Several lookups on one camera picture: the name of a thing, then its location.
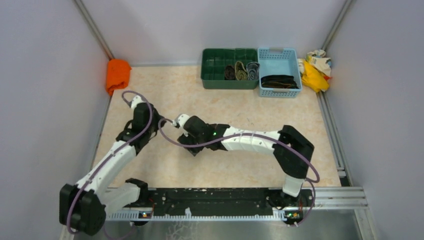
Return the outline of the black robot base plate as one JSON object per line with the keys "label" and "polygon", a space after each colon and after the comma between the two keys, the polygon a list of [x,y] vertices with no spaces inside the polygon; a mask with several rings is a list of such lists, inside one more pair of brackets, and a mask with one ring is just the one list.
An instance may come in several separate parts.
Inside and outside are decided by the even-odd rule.
{"label": "black robot base plate", "polygon": [[312,200],[310,189],[293,197],[280,188],[266,187],[152,188],[142,191],[141,197],[125,208],[152,208],[155,217],[262,217],[290,207],[306,210]]}

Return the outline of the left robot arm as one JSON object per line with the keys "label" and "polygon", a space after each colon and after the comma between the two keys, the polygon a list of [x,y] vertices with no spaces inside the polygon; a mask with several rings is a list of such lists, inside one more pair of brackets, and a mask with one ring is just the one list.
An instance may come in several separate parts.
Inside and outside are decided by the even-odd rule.
{"label": "left robot arm", "polygon": [[139,180],[117,189],[119,194],[114,200],[107,200],[111,194],[106,189],[157,134],[161,118],[151,103],[133,106],[133,119],[118,134],[108,154],[77,183],[66,183],[60,189],[59,222],[70,234],[93,236],[101,230],[107,215],[130,203],[138,207],[149,203],[150,193],[138,186]]}

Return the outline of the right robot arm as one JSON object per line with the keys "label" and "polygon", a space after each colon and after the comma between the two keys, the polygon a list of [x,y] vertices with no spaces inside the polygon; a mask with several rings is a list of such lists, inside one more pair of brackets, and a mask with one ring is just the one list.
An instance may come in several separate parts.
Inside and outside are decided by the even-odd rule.
{"label": "right robot arm", "polygon": [[314,145],[291,125],[278,131],[252,131],[222,123],[206,123],[198,116],[180,114],[172,122],[182,131],[178,143],[193,156],[204,148],[212,151],[248,151],[274,156],[286,174],[281,199],[287,206],[301,200]]}

